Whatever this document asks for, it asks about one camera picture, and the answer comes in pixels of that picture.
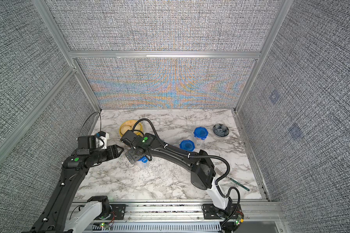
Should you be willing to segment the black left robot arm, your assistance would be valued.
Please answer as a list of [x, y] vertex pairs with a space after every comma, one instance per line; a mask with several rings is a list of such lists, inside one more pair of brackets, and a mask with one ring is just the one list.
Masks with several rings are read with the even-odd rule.
[[119, 158], [124, 151], [118, 145], [97, 146], [97, 136], [80, 136], [78, 147], [63, 163], [57, 186], [44, 211], [30, 229], [31, 233], [81, 233], [96, 218], [112, 216], [107, 196], [93, 196], [74, 218], [68, 216], [76, 192], [90, 168]]

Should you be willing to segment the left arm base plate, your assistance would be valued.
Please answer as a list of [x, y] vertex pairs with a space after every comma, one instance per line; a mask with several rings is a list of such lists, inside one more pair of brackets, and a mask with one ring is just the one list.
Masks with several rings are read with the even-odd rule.
[[94, 220], [111, 221], [111, 220], [123, 220], [126, 213], [126, 204], [111, 204], [108, 215], [96, 217]]

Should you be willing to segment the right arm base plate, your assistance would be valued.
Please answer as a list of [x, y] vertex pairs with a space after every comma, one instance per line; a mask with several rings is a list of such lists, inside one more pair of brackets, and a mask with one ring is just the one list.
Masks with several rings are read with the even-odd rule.
[[213, 204], [203, 204], [201, 207], [204, 215], [204, 219], [227, 219], [230, 217], [232, 212], [236, 212], [232, 215], [231, 219], [244, 218], [241, 206], [238, 205], [236, 209], [236, 203], [231, 204], [226, 210], [216, 208]]

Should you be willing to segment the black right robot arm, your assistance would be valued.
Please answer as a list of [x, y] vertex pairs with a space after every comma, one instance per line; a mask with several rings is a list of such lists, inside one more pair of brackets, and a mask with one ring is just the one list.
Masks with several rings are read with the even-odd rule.
[[122, 135], [121, 141], [130, 147], [126, 153], [130, 162], [137, 162], [143, 157], [149, 161], [158, 157], [187, 170], [190, 173], [191, 184], [206, 191], [220, 218], [229, 220], [233, 216], [244, 216], [239, 190], [231, 186], [227, 193], [224, 193], [219, 185], [230, 172], [230, 164], [226, 159], [209, 155], [204, 150], [192, 152], [166, 143], [147, 118], [139, 119], [132, 130], [127, 130]]

